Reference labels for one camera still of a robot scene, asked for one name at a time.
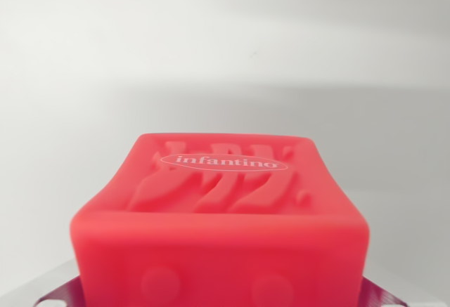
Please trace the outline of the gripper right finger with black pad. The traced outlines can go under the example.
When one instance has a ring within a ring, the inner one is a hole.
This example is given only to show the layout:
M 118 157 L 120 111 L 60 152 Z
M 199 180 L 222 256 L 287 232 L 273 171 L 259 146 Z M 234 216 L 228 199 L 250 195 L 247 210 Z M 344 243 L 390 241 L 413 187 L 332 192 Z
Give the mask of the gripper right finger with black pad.
M 358 306 L 445 307 L 449 303 L 369 256 L 364 266 Z

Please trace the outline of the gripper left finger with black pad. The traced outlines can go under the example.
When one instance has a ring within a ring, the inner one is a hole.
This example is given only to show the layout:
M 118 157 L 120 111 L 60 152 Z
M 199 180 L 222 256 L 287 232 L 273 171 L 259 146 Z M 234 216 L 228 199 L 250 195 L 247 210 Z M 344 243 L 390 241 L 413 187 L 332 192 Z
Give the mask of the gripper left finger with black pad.
M 1 296 L 1 306 L 85 306 L 76 261 L 69 260 Z

